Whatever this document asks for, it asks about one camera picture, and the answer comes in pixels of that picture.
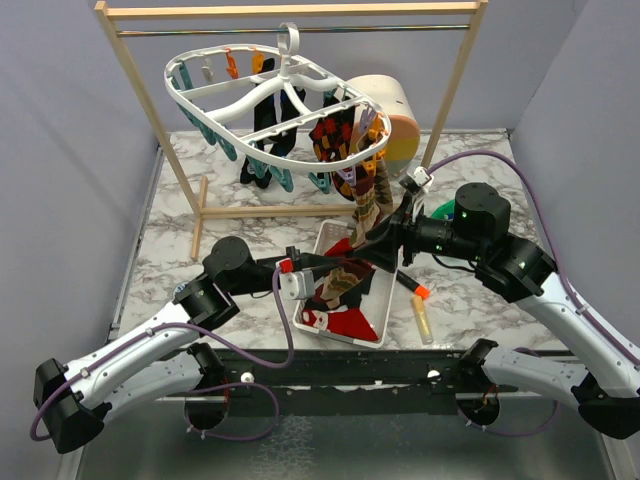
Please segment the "striped argyle sock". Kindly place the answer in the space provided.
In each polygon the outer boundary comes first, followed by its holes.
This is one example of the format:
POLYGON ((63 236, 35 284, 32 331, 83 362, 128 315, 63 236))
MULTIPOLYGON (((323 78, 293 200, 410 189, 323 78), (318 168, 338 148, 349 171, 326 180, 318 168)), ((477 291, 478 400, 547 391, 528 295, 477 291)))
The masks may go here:
POLYGON ((365 242, 366 234, 376 225, 380 215, 374 177, 361 166, 356 168, 356 184, 352 192, 356 202, 355 229, 349 238, 349 245, 356 248, 365 242))

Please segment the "white oval clip hanger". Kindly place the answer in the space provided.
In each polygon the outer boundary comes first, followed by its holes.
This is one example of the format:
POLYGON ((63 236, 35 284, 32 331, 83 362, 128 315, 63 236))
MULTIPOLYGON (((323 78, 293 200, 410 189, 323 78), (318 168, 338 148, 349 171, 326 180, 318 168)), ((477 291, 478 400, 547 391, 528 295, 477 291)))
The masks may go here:
POLYGON ((256 75, 258 81, 188 100, 195 108, 179 109, 212 145, 219 145, 231 161, 246 159, 245 171, 256 180, 270 178, 285 191, 294 187, 292 174, 301 172, 322 192, 335 188, 331 174, 358 166, 375 176, 376 161, 383 159, 390 139, 391 121, 382 107, 345 80, 299 53, 300 32, 283 23, 274 47, 237 43, 202 48, 180 54, 164 70, 183 98, 189 91, 256 75), (317 166, 321 163, 309 137, 317 121, 335 112, 355 108, 350 152, 356 158, 347 167, 325 171, 296 171, 252 158, 256 150, 289 161, 317 166))

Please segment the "beige brown argyle sock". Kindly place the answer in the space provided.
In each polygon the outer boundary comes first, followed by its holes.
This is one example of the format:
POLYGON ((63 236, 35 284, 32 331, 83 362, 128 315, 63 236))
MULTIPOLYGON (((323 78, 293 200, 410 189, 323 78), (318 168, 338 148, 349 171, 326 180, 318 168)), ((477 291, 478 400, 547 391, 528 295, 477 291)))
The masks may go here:
POLYGON ((389 215, 394 211, 394 201, 389 181, 389 172, 384 159, 376 161, 374 199, 383 215, 389 215))

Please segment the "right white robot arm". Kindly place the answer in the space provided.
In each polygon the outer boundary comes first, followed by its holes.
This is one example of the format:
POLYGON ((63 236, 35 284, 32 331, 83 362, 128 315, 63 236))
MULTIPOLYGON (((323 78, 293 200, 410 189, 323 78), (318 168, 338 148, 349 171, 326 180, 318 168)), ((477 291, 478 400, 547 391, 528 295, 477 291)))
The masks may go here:
POLYGON ((461 383, 537 393, 576 409, 600 433, 623 440, 639 431, 639 360, 622 351, 622 336, 600 315, 587 318, 571 299, 555 260, 537 244, 509 231, 510 203, 486 183, 455 194, 454 216, 412 215, 411 195, 370 231, 355 257, 388 272, 419 253, 475 264, 474 276, 506 302, 536 318, 580 360, 569 365, 529 356, 495 341, 476 341, 462 357, 461 383))

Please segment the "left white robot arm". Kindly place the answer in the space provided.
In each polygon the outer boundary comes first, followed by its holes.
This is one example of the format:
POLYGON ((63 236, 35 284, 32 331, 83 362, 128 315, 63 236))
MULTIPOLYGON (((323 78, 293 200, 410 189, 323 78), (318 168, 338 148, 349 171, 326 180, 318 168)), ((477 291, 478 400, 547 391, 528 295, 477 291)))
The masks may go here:
POLYGON ((369 266, 353 257, 341 241, 325 255, 294 247, 285 255, 255 259, 237 236, 217 241, 203 271, 183 284, 150 319, 124 336, 77 360, 51 358, 35 371, 37 409, 29 435, 50 440, 64 454, 92 441, 105 424, 138 403, 175 393, 228 392, 233 388, 224 365, 206 344, 212 339, 241 358, 268 369, 286 369, 294 361, 294 342, 283 301, 285 287, 314 287, 315 274, 349 273, 360 278, 369 266), (239 312, 237 295, 270 292, 286 339, 286 354, 267 360, 220 337, 217 329, 239 312))

